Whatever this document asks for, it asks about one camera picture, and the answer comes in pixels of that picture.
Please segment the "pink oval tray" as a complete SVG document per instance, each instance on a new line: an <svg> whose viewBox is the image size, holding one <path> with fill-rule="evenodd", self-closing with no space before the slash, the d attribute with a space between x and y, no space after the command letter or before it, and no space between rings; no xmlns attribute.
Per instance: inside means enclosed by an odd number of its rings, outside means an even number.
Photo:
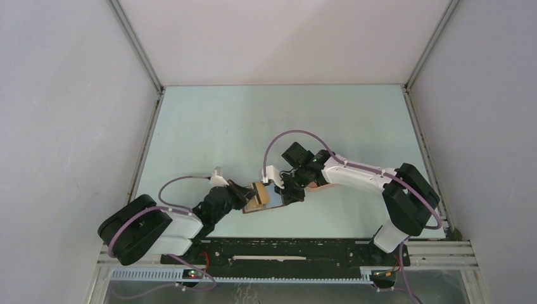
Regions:
<svg viewBox="0 0 537 304"><path fill-rule="evenodd" d="M327 189L330 189L330 188L333 188L333 187L336 187L335 184L321 184L319 182L311 182L309 183L309 185L307 185L307 187L305 188L306 191L310 191L310 192L319 192L319 191L324 191L324 190L327 190Z"/></svg>

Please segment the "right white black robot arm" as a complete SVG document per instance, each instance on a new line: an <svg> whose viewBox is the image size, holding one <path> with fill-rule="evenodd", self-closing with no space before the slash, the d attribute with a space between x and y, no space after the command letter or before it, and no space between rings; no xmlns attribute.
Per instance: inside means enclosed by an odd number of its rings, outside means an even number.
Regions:
<svg viewBox="0 0 537 304"><path fill-rule="evenodd" d="M398 168L382 168L349 161L329 148L317 153L292 143L282 158L291 166L288 171L264 164L262 181L273 182L284 205L304 201L305 189L337 185L370 191L383 199L388 221L372 238L368 255L372 262L384 265L392 259L394 250L407 238L420 236L429 229L430 218L435 218L433 229L441 227L436 213L440 198L419 170L403 163Z"/></svg>

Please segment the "brown leather card holder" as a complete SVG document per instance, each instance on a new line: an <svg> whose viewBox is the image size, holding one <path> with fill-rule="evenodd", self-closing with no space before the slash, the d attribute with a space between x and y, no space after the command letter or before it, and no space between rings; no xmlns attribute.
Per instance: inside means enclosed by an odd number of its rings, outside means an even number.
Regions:
<svg viewBox="0 0 537 304"><path fill-rule="evenodd" d="M268 185L254 182L247 188L257 191L257 194L243 207L244 214L284 207L283 198L277 192L279 188L273 182Z"/></svg>

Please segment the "gold VIP card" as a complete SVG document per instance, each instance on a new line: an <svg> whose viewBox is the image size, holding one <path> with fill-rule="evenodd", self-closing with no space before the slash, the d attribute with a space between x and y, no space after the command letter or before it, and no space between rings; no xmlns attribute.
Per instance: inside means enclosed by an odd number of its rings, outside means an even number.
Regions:
<svg viewBox="0 0 537 304"><path fill-rule="evenodd" d="M256 189L257 196L268 196L270 198L267 188L262 182L254 182L251 186L252 189Z"/></svg>
<svg viewBox="0 0 537 304"><path fill-rule="evenodd" d="M264 210L269 203L270 198L268 196L255 196L244 206L243 212L249 213Z"/></svg>

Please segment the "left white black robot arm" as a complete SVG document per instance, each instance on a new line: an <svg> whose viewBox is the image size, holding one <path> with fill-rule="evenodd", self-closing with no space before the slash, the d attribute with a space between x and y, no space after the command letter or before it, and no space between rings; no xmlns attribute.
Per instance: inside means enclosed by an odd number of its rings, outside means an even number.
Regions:
<svg viewBox="0 0 537 304"><path fill-rule="evenodd" d="M146 255L166 254L190 264L200 256L197 243L227 214L257 197L254 186L239 186L232 180L226 186L212 187L192 210L160 206L143 194L107 218L99 226L98 236L107 245L108 255L123 266Z"/></svg>

